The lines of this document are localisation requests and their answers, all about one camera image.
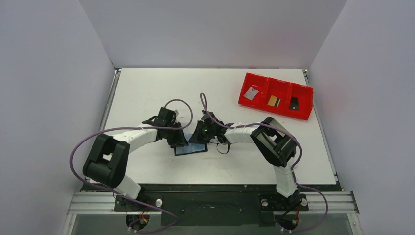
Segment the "black leather card holder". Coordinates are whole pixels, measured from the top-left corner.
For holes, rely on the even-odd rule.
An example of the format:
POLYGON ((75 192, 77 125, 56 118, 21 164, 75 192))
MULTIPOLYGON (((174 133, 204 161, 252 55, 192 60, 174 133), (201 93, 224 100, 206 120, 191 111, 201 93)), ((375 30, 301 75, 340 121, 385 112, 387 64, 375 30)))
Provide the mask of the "black leather card holder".
POLYGON ((188 141, 187 146, 178 146, 178 147, 174 148, 174 155, 175 156, 208 152, 208 145, 207 144, 191 143, 189 141, 190 137, 191 137, 190 134, 185 135, 185 138, 188 141))

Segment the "silver grey credit card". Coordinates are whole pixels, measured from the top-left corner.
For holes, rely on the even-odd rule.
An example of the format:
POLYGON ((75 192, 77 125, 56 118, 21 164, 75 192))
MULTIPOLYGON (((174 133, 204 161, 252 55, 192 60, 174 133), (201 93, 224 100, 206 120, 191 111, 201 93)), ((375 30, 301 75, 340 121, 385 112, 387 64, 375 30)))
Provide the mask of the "silver grey credit card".
POLYGON ((256 89, 255 87, 249 87, 247 91, 243 94, 243 97, 252 101, 257 96, 258 93, 259 93, 258 89, 256 89))

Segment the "black credit card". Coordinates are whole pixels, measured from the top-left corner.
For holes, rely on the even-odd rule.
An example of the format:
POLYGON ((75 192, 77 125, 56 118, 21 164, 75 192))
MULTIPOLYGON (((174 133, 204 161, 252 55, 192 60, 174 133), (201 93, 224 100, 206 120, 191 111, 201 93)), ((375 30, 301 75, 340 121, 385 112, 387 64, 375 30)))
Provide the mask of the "black credit card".
POLYGON ((299 110, 299 100, 297 97, 291 97, 290 104, 289 104, 290 110, 299 110))

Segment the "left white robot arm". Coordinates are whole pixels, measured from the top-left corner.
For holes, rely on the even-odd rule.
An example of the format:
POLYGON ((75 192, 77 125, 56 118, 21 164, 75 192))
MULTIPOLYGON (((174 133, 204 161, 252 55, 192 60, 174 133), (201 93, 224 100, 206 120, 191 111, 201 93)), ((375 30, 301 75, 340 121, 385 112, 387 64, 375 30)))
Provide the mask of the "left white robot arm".
POLYGON ((127 205, 135 211, 144 208, 143 188, 126 175, 129 154, 138 148, 162 139, 171 148, 187 146, 177 111, 161 107, 156 116, 137 126, 135 130, 96 137, 83 166, 83 174, 114 191, 127 196, 127 205))

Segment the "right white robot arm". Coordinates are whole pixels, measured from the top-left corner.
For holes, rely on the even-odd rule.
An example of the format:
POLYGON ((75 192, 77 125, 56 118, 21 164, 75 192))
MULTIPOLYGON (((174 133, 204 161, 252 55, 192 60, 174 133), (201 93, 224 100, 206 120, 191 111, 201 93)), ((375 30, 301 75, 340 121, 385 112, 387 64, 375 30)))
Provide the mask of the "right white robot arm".
POLYGON ((276 176, 276 202, 282 209, 295 204, 298 189, 289 162, 296 154, 297 143, 291 134, 274 118, 267 117, 260 123, 224 124, 213 112, 202 111, 190 143, 207 144, 212 139, 218 144, 253 143, 265 160, 274 167, 276 176))

